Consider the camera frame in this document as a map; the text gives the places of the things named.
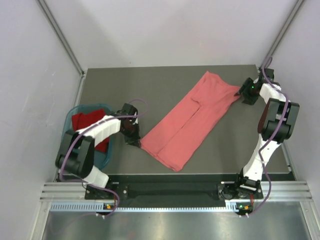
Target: plastic laundry basket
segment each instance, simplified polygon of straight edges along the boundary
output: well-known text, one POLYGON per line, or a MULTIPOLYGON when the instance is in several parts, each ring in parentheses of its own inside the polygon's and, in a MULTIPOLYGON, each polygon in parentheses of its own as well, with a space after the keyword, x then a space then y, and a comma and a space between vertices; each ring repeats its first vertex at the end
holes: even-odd
MULTIPOLYGON (((84 113, 84 114, 89 114, 95 110, 103 109, 105 114, 110 114, 112 112, 112 109, 109 105, 107 104, 90 104, 90 105, 79 105, 74 108, 72 108, 68 114, 66 115, 64 126, 63 126, 63 134, 65 134, 66 131, 69 129, 72 129, 72 116, 79 114, 79 113, 84 113)), ((94 165, 98 169, 103 169, 109 162, 109 159, 112 154, 112 147, 114 144, 115 138, 113 136, 109 137, 109 144, 108 144, 108 149, 106 152, 100 152, 100 151, 94 151, 94 165)))

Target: white enclosure panel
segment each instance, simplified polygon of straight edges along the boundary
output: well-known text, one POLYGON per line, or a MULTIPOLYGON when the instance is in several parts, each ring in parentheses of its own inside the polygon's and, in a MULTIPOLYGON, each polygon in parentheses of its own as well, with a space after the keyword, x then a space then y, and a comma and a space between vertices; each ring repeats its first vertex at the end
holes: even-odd
POLYGON ((35 0, 0 3, 0 239, 24 240, 79 74, 35 0))
POLYGON ((261 64, 294 0, 46 0, 83 68, 261 64))
POLYGON ((306 1, 276 51, 275 80, 300 111, 287 141, 298 177, 307 180, 320 212, 320 1, 306 1))

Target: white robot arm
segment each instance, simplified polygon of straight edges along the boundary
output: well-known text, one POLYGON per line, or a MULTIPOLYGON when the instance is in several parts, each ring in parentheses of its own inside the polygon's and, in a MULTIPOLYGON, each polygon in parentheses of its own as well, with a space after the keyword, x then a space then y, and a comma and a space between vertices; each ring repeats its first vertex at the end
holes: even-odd
MULTIPOLYGON (((278 85, 274 85, 277 89, 281 90, 281 87, 278 85)), ((276 91, 271 85, 268 83, 264 83, 260 90, 260 96, 263 98, 265 104, 268 103, 269 99, 276 99, 281 102, 285 102, 286 98, 282 93, 276 91)), ((263 174, 263 167, 262 167, 262 160, 259 156, 259 150, 262 148, 263 145, 266 144, 266 140, 263 139, 262 134, 259 133, 258 136, 258 143, 253 151, 253 154, 249 160, 249 162, 243 168, 243 176, 248 177, 248 179, 253 181, 261 181, 262 174, 263 174)), ((281 145, 282 143, 278 143, 277 141, 271 141, 268 146, 261 151, 264 165, 266 166, 275 152, 275 150, 281 145)))
POLYGON ((259 97, 262 97, 266 106, 258 123, 258 142, 253 151, 249 162, 243 167, 234 183, 222 183, 218 185, 219 197, 221 199, 248 199, 253 195, 255 199, 262 199, 261 180, 266 166, 275 152, 275 150, 283 143, 284 140, 290 138, 299 112, 299 104, 289 102, 282 119, 281 125, 278 127, 279 120, 286 103, 286 97, 280 93, 280 86, 273 82, 273 69, 266 69, 269 79, 272 79, 273 86, 268 84, 263 75, 253 81, 248 78, 236 95, 244 97, 243 103, 253 105, 259 97), (269 139, 276 131, 274 138, 269 139))

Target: dark gray tabletop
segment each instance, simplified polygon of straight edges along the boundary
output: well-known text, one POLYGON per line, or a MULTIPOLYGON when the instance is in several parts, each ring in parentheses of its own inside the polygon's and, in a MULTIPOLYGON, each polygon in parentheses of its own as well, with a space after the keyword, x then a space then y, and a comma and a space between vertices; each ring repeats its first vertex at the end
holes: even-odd
MULTIPOLYGON (((80 104, 109 104, 120 110, 124 103, 145 99, 149 111, 139 119, 140 136, 146 135, 187 94, 206 71, 220 75, 227 83, 241 86, 256 78, 255 65, 171 66, 89 69, 80 104)), ((142 113, 143 103, 134 106, 142 113)), ((257 126, 265 104, 235 102, 208 134, 178 174, 238 173, 249 161, 258 141, 257 126)), ((288 173, 281 148, 267 166, 270 173, 288 173)), ((126 145, 122 134, 115 137, 112 158, 103 169, 108 174, 174 174, 147 152, 126 145)))

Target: purple cable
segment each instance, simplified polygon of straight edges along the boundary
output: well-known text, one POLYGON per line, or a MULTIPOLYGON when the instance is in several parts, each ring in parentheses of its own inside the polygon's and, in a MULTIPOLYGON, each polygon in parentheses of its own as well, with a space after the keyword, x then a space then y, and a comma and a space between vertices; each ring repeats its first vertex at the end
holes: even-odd
MULTIPOLYGON (((115 117, 111 117, 111 118, 102 120, 102 121, 100 121, 100 122, 92 125, 92 126, 89 127, 88 129, 84 130, 82 133, 80 133, 80 134, 75 138, 75 140, 74 140, 74 141, 72 142, 72 144, 70 145, 70 147, 69 147, 69 149, 68 149, 68 151, 67 151, 67 153, 66 153, 66 155, 65 155, 65 157, 64 157, 63 163, 62 163, 62 165, 61 165, 61 170, 60 170, 60 174, 59 174, 59 179, 61 180, 61 182, 87 183, 87 182, 84 181, 84 180, 71 180, 71 181, 66 181, 66 180, 64 179, 64 177, 63 177, 63 172, 64 172, 64 170, 65 170, 67 160, 68 160, 68 158, 69 158, 69 156, 70 156, 73 148, 75 147, 75 145, 76 145, 76 143, 78 142, 78 140, 79 140, 84 134, 86 134, 87 132, 89 132, 90 130, 94 129, 95 127, 99 126, 99 125, 102 124, 102 123, 105 123, 105 122, 108 122, 108 121, 114 120, 114 119, 139 118, 139 117, 145 115, 145 114, 148 112, 148 108, 149 108, 147 102, 146 102, 145 100, 143 100, 143 99, 137 98, 137 99, 133 99, 133 100, 129 101, 129 104, 132 103, 132 102, 135 102, 135 101, 143 102, 143 103, 146 105, 146 110, 145 110, 145 112, 143 112, 143 113, 141 113, 141 114, 137 114, 137 115, 115 116, 115 117)), ((107 188, 95 186, 95 185, 90 184, 90 183, 89 183, 88 185, 90 185, 90 186, 93 187, 93 188, 96 188, 96 189, 99 189, 99 190, 102 190, 102 191, 106 191, 106 192, 112 193, 112 194, 116 197, 117 201, 116 201, 116 204, 115 204, 114 208, 113 208, 112 211, 109 212, 108 215, 106 215, 105 217, 107 218, 107 217, 111 216, 112 214, 114 214, 115 211, 116 211, 116 209, 117 209, 118 206, 119 206, 119 203, 120 203, 120 197, 119 197, 119 195, 118 195, 115 191, 112 191, 111 189, 107 189, 107 188)), ((95 213, 92 213, 92 212, 82 214, 82 215, 76 217, 76 218, 75 218, 74 220, 72 220, 71 222, 67 223, 67 224, 65 225, 65 227, 63 227, 62 229, 60 229, 60 230, 57 231, 57 232, 54 232, 54 231, 53 231, 53 226, 52 226, 52 221, 51 221, 51 222, 50 222, 50 230, 51 230, 51 233, 52 233, 53 235, 58 235, 58 234, 62 233, 66 228, 68 228, 71 224, 73 224, 74 222, 76 222, 77 220, 81 219, 82 217, 89 216, 89 215, 96 215, 96 214, 95 214, 95 213)))
POLYGON ((273 87, 278 93, 282 94, 284 97, 285 97, 285 104, 284 104, 284 107, 283 107, 283 111, 282 111, 282 114, 281 114, 281 117, 279 119, 279 122, 278 122, 278 125, 276 126, 274 132, 272 133, 272 135, 270 136, 270 138, 266 141, 266 143, 259 149, 258 153, 259 153, 259 156, 261 158, 261 163, 262 163, 262 168, 263 168, 263 172, 265 174, 265 177, 266 179, 268 180, 269 182, 269 190, 268 190, 268 193, 266 194, 265 198, 263 199, 263 201, 261 202, 261 204, 253 211, 251 212, 249 215, 251 216, 253 213, 257 212, 265 203, 266 201, 268 200, 269 196, 270 196, 270 193, 271 193, 271 187, 272 187, 272 182, 271 182, 271 179, 270 179, 270 176, 267 172, 267 168, 266 168, 266 165, 265 165, 265 162, 264 162, 264 158, 262 157, 262 150, 265 149, 268 144, 275 138, 276 134, 278 133, 280 127, 281 127, 281 124, 282 122, 284 121, 285 119, 285 116, 286 116, 286 112, 287 112, 287 109, 288 109, 288 104, 289 104, 289 98, 288 96, 283 93, 281 90, 277 89, 273 83, 270 81, 270 79, 267 77, 266 75, 266 72, 265 72, 265 68, 268 67, 272 62, 272 57, 270 57, 266 63, 264 65, 262 65, 261 67, 261 70, 262 70, 262 74, 263 74, 263 77, 265 78, 265 80, 267 81, 267 83, 273 87))

